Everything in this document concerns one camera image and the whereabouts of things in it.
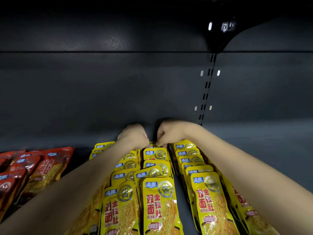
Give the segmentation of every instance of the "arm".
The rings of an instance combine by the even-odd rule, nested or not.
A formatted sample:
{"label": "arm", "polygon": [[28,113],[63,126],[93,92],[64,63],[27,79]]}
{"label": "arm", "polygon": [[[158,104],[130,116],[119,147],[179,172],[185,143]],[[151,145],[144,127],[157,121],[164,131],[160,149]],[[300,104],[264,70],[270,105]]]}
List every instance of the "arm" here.
{"label": "arm", "polygon": [[157,137],[157,145],[195,143],[280,234],[312,234],[313,194],[287,176],[197,124],[165,121]]}
{"label": "arm", "polygon": [[119,160],[147,145],[143,127],[128,126],[115,144],[45,188],[9,217],[0,225],[1,234],[64,234]]}

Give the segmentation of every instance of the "forearm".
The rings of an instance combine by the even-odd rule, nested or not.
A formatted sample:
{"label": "forearm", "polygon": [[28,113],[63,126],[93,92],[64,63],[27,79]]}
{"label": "forearm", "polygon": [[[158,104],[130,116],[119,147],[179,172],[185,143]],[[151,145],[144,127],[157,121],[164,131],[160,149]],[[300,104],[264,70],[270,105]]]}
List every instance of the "forearm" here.
{"label": "forearm", "polygon": [[189,124],[186,135],[281,234],[311,234],[313,195],[309,191],[201,126]]}
{"label": "forearm", "polygon": [[133,148],[128,142],[118,140],[94,159],[45,188],[9,217],[0,226],[1,232],[14,235],[64,234],[119,160],[131,150]]}

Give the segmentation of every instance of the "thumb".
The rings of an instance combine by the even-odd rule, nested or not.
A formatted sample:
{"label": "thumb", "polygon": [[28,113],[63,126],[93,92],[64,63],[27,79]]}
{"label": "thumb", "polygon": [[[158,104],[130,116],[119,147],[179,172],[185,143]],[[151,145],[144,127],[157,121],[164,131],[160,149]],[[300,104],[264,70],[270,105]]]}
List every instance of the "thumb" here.
{"label": "thumb", "polygon": [[159,140],[156,142],[156,145],[159,146],[164,146],[166,147],[166,144],[168,143],[168,136],[167,134],[164,134]]}

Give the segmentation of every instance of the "left arm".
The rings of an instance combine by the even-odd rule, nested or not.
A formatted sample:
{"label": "left arm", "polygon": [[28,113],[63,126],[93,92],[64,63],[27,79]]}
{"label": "left arm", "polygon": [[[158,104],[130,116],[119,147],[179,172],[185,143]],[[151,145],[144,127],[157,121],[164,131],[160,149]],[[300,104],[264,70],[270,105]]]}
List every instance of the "left arm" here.
{"label": "left arm", "polygon": [[45,188],[0,225],[2,234],[64,234],[110,176],[119,160],[134,149],[149,145],[139,124],[130,125],[118,140],[94,159]]}

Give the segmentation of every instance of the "left hand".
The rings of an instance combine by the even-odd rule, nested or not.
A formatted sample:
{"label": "left hand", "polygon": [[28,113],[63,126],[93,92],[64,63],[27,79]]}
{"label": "left hand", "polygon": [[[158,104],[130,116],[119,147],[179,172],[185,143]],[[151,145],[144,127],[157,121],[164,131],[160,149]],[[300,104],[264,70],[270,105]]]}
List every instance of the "left hand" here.
{"label": "left hand", "polygon": [[128,125],[122,133],[119,134],[117,140],[129,142],[134,149],[143,149],[150,145],[145,129],[138,123]]}

